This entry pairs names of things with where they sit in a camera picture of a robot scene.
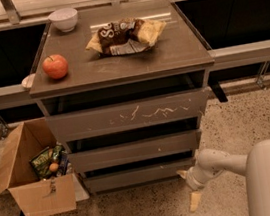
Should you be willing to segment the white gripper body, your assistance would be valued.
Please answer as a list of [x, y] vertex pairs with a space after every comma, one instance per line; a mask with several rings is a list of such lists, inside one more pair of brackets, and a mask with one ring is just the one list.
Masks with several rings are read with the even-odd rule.
[[212, 179], [213, 174], [206, 169], [203, 169], [198, 164], [192, 166], [186, 171], [186, 182], [194, 191], [199, 191], [206, 186], [206, 183]]

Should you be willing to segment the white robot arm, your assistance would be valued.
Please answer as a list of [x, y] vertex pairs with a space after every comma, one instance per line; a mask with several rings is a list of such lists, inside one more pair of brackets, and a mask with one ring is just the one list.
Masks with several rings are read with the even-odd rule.
[[203, 149], [195, 165], [188, 170], [179, 170], [177, 174], [192, 189], [191, 212], [197, 210], [206, 183], [224, 171], [246, 178], [249, 216], [270, 216], [270, 139], [257, 143], [248, 154], [243, 155]]

